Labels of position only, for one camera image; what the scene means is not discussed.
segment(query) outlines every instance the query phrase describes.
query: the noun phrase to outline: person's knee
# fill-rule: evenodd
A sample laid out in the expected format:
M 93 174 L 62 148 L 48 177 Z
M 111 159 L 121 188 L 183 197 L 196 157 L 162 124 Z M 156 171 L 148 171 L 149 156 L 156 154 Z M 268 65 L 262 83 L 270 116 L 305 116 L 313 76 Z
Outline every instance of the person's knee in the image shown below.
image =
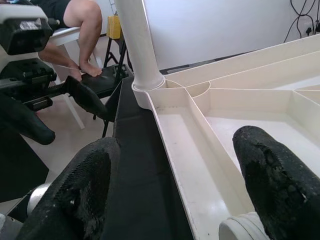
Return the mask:
M 84 1 L 83 14 L 86 18 L 95 19 L 97 22 L 102 22 L 101 9 L 95 1 Z

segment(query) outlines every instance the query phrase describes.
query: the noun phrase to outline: black shorts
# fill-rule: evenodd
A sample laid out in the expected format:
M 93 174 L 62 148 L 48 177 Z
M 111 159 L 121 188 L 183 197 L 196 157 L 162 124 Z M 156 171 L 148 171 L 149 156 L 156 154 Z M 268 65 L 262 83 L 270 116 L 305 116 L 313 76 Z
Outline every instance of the black shorts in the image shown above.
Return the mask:
M 60 21 L 59 28 L 69 28 L 64 22 L 64 15 L 71 0 L 31 0 L 31 3 L 39 6 L 50 19 Z

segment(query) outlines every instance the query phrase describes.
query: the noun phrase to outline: white cylinder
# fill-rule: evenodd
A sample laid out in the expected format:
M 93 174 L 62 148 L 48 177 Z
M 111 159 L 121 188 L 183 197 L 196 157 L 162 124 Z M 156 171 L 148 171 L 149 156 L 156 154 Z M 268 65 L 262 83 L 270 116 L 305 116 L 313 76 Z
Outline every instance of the white cylinder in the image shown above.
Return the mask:
M 125 43 L 134 71 L 133 87 L 148 91 L 165 80 L 159 72 L 143 0 L 116 0 Z

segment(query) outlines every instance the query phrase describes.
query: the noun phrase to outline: bare foot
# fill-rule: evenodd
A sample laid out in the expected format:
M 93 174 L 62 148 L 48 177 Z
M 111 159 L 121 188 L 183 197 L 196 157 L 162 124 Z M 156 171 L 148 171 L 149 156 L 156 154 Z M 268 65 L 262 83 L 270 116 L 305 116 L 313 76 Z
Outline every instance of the bare foot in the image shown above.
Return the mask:
M 82 77 L 81 77 L 81 72 L 80 72 L 79 66 L 76 63 L 74 63 L 74 64 L 70 65 L 69 68 L 72 68 L 72 69 L 70 69 L 70 76 L 80 82 L 82 80 Z
M 101 68 L 93 66 L 88 62 L 80 63 L 80 68 L 83 72 L 89 74 L 92 77 L 96 77 L 96 76 L 102 74 Z

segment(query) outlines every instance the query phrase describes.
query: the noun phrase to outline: floor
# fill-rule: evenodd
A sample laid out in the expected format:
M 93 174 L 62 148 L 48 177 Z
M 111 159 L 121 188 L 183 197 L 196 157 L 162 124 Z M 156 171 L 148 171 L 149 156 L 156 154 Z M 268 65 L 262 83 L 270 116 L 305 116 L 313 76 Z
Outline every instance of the floor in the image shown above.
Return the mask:
M 101 53 L 101 58 L 104 60 L 108 39 L 102 37 L 99 39 L 97 48 Z M 118 45 L 113 43 L 111 51 L 115 57 L 119 59 Z M 71 101 L 78 112 L 84 129 L 80 129 L 69 108 L 67 107 L 62 96 L 54 97 L 53 106 L 37 112 L 38 117 L 55 132 L 55 140 L 49 145 L 41 145 L 27 137 L 24 139 L 32 147 L 35 153 L 42 159 L 44 164 L 49 168 L 49 173 L 46 182 L 52 182 L 61 171 L 71 161 L 73 156 L 87 144 L 101 138 L 104 123 L 101 119 L 93 120 L 93 115 L 86 112 L 78 106 L 73 98 Z M 112 136 L 113 124 L 110 123 L 107 130 L 107 136 Z M 0 213 L 7 213 L 19 199 L 14 199 L 0 203 Z

